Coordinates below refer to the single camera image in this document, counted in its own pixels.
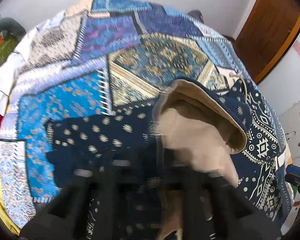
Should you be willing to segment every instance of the yellow fabric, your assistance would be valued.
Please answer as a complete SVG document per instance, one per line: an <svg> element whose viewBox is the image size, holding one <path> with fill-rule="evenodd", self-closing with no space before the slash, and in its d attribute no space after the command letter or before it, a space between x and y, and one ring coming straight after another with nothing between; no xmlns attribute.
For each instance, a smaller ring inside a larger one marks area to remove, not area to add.
<svg viewBox="0 0 300 240"><path fill-rule="evenodd" d="M6 211L4 209L1 190L2 189L1 189L1 180L0 180L0 218L12 233L19 235L20 228L14 222L12 222L12 220L6 214Z"/></svg>

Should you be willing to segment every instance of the blue patterned fabric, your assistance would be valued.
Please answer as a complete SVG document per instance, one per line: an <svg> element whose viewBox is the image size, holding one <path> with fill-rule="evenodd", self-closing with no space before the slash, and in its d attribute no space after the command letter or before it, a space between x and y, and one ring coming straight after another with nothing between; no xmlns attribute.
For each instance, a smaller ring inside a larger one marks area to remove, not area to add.
<svg viewBox="0 0 300 240"><path fill-rule="evenodd" d="M45 156L51 148L43 125L49 118L100 114L98 81L98 74L93 73L20 99L18 139L26 139L28 181L34 198L52 198L59 192L53 180L53 165Z"/></svg>
<svg viewBox="0 0 300 240"><path fill-rule="evenodd" d="M165 12L168 14L168 15L171 15L171 16L183 16L183 17L189 17L188 15L186 15L185 13L179 11L179 10L176 10L175 8L171 8L171 7L167 7L167 6L163 6Z"/></svg>
<svg viewBox="0 0 300 240"><path fill-rule="evenodd" d="M183 16L167 15L162 6L152 5L151 11L139 11L138 15L148 33L159 32L181 38L202 36L193 22Z"/></svg>
<svg viewBox="0 0 300 240"><path fill-rule="evenodd" d="M224 43L221 41L204 41L196 39L198 45L201 47L204 53L210 58L210 60L217 66L221 66L224 68L233 69L236 72L242 72L242 75L245 79L249 80L255 90L261 94L257 85L251 79L249 73L244 67L241 60L238 58L236 53L234 52L233 46L230 43ZM282 125L279 121L277 114L274 109L270 106L270 104L265 100L262 96L261 98L264 102L265 108L267 110L267 114L270 118L272 127L274 129L274 134L277 136L279 140L279 149L280 153L285 150L285 140Z"/></svg>
<svg viewBox="0 0 300 240"><path fill-rule="evenodd" d="M77 49L71 65L140 44L131 16L82 20Z"/></svg>
<svg viewBox="0 0 300 240"><path fill-rule="evenodd" d="M93 0L92 12L127 12L151 10L148 2L136 0Z"/></svg>
<svg viewBox="0 0 300 240"><path fill-rule="evenodd" d="M249 107L244 102L242 81L237 81L229 93L220 97L191 78L183 79L204 90L248 132L251 117ZM45 124L53 148L46 156L54 165L53 175L59 187L65 187L72 181L76 169L98 169L103 172L111 166L113 160L130 160L131 156L139 160L134 167L139 169L140 181L147 182L141 186L142 190L131 190L120 200L120 238L155 239L159 231L158 227L152 228L151 225L158 225L161 221L161 201L157 195L157 183L154 183L156 179L153 178L160 179L156 156L162 145L157 145L156 137L150 129L156 115L152 110L152 106L128 108L115 116L95 115L62 121L49 120ZM99 195L95 193L92 196L94 200L88 216L87 236L93 234L95 224L102 219L95 212L95 208L104 208Z"/></svg>
<svg viewBox="0 0 300 240"><path fill-rule="evenodd" d="M282 225L291 207L282 198L289 195L287 189L282 188L282 175L278 179L275 172L275 157L280 153L278 139L261 94L251 82L247 82L247 90L247 103L253 116L249 140L246 149L231 155L240 179L237 189L267 217Z"/></svg>

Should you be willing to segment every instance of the geometric diamond pattern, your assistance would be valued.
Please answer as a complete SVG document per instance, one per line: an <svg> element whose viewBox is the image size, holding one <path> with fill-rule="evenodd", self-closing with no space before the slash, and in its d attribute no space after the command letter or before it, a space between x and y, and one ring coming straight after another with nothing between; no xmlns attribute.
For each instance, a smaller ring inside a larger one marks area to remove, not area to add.
<svg viewBox="0 0 300 240"><path fill-rule="evenodd" d="M268 208L269 208L270 210L272 210L272 209L276 206L277 201L278 201L278 198L275 197L274 195L269 196L269 197L267 198L267 205L268 205Z"/></svg>
<svg viewBox="0 0 300 240"><path fill-rule="evenodd" d="M260 115L260 119L262 120L263 123L269 124L268 119L265 116Z"/></svg>
<svg viewBox="0 0 300 240"><path fill-rule="evenodd" d="M262 192L262 184L259 185L258 190L257 190L257 196L259 196Z"/></svg>
<svg viewBox="0 0 300 240"><path fill-rule="evenodd" d="M267 138L263 138L262 140L259 140L259 144L257 144L258 146L258 157L261 158L261 157L265 157L267 156L267 152L269 150L268 146L268 139Z"/></svg>

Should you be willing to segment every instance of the beige fabric lining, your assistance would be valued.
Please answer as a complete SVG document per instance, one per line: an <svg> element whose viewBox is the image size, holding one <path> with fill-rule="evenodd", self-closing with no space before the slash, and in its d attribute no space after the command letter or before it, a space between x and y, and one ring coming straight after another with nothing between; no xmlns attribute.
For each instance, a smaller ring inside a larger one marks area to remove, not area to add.
<svg viewBox="0 0 300 240"><path fill-rule="evenodd" d="M197 171L217 171L237 186L239 178L230 154L244 150L246 134L204 90L176 80L154 106L154 120L163 146L174 150L177 160ZM158 240L182 227L182 192L163 189L160 197L163 219Z"/></svg>
<svg viewBox="0 0 300 240"><path fill-rule="evenodd" d="M93 0L80 0L76 5L68 7L65 17L75 16L83 11L90 12Z"/></svg>
<svg viewBox="0 0 300 240"><path fill-rule="evenodd" d="M291 152L290 152L290 148L289 148L289 144L287 142L286 136L284 136L284 141L286 143L286 148L284 150L284 153L285 153L284 159L285 159L286 164L290 165L290 164L292 164L292 157L291 157Z"/></svg>

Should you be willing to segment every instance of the light blue patterned fabric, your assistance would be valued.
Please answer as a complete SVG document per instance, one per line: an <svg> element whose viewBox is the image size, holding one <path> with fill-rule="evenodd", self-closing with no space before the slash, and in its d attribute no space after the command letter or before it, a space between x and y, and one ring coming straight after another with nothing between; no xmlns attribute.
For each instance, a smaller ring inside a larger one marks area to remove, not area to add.
<svg viewBox="0 0 300 240"><path fill-rule="evenodd" d="M157 89L175 78L197 80L209 60L197 46L162 34L143 37L143 42L144 45L121 50L114 63Z"/></svg>
<svg viewBox="0 0 300 240"><path fill-rule="evenodd" d="M100 114L98 82L98 73L93 73L21 98L18 139L26 139L28 182L34 198L51 198L59 191L53 180L53 165L45 157L52 149L43 125L49 118L63 120Z"/></svg>
<svg viewBox="0 0 300 240"><path fill-rule="evenodd" d="M164 6L163 7L164 10L166 11L166 13L168 15L171 15L171 16L184 16L184 17L188 17L188 15L186 15L185 13L179 11L179 10L176 10L174 8L171 8L171 7L167 7L167 6Z"/></svg>
<svg viewBox="0 0 300 240"><path fill-rule="evenodd" d="M26 139L17 140L16 126L20 98L25 94L41 93L48 88L91 72L98 72L104 82L108 82L106 57L93 59L76 67L64 68L69 63L70 60L58 61L24 73L17 80L11 92L8 111L1 123L0 138L3 139L0 141L2 200L7 214L20 228L35 215L33 200L35 202L49 202L51 200L50 197L31 198L31 185L28 184L28 170L25 161ZM103 95L105 98L103 100L110 102L109 90L105 90Z"/></svg>
<svg viewBox="0 0 300 240"><path fill-rule="evenodd" d="M136 0L93 0L92 12L128 12L151 10L148 2Z"/></svg>

